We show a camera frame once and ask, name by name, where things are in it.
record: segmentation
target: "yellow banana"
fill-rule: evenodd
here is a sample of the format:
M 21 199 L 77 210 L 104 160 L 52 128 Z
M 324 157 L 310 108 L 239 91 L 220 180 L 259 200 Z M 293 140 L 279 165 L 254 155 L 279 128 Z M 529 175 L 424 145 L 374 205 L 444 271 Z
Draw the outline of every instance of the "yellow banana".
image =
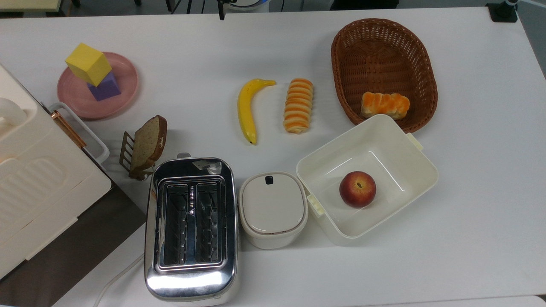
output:
M 266 86 L 275 85 L 275 80 L 262 80 L 253 79 L 247 82 L 239 92 L 239 98 L 237 100 L 237 113 L 239 115 L 239 124 L 241 124 L 241 130 L 245 138 L 250 144 L 256 145 L 256 126 L 254 125 L 254 119 L 252 118 L 251 102 L 252 97 L 259 90 Z

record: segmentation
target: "white table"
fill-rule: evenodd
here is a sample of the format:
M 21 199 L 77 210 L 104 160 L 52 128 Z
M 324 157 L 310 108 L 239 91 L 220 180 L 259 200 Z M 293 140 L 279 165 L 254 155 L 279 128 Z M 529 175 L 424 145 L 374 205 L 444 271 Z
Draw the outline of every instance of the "white table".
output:
M 79 42 L 133 61 L 138 99 L 89 126 L 111 149 L 109 174 L 144 208 L 149 182 L 126 179 L 117 155 L 123 131 L 134 133 L 156 114 L 169 123 L 160 163 L 185 151 L 216 156 L 230 164 L 238 185 L 260 172 L 295 173 L 301 158 L 350 129 L 334 91 L 330 45 L 339 29 L 365 17 L 405 25 L 428 50 L 440 98 L 414 136 L 438 168 L 438 184 L 357 247 L 334 246 L 313 219 L 285 249 L 259 251 L 244 241 L 242 288 L 232 305 L 546 292 L 546 81 L 520 22 L 492 23 L 486 8 L 233 14 L 223 22 L 216 15 L 0 20 L 0 62 L 38 100 L 52 103 L 63 60 Z M 288 135 L 282 101 L 298 76 L 316 85 L 312 128 Z M 244 140 L 235 107 L 252 78 L 278 82 L 256 96 L 257 146 Z M 117 303 L 139 305 L 142 282 L 142 274 L 131 275 Z
M 108 255 L 103 262 L 95 267 L 53 307 L 93 306 L 102 287 L 131 264 L 134 259 L 137 259 L 142 253 L 143 248 L 144 226 L 140 227 L 123 244 Z M 140 261 L 126 275 L 117 280 L 108 288 L 99 306 L 173 307 L 171 303 L 158 301 L 148 292 L 142 280 L 143 268 L 143 261 Z M 234 301 L 222 306 L 239 306 L 238 302 L 240 300 L 240 296 L 238 296 Z M 272 302 L 262 301 L 255 306 L 267 305 L 272 305 Z M 393 304 L 385 307 L 546 307 L 546 303 L 536 296 L 522 296 Z

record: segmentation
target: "yellow cube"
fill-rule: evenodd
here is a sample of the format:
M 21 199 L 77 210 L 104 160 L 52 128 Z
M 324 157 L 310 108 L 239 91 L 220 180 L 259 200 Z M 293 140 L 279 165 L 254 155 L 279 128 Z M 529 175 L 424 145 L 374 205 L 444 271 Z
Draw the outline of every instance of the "yellow cube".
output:
M 104 53 L 81 43 L 64 60 L 78 78 L 98 86 L 112 70 Z

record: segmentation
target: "toaster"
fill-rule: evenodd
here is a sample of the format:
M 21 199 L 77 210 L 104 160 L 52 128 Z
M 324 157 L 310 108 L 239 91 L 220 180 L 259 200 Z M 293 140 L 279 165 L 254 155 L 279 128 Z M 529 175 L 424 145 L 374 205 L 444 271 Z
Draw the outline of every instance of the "toaster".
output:
M 238 291 L 240 249 L 235 185 L 217 158 L 164 162 L 152 175 L 145 281 L 158 299 L 212 306 Z

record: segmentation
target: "white bread box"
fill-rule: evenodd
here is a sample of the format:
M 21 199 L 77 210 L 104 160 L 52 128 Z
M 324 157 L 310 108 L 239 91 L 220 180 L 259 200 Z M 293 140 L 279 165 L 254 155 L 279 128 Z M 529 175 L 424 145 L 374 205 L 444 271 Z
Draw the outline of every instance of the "white bread box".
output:
M 0 278 L 110 187 L 110 179 L 0 65 Z

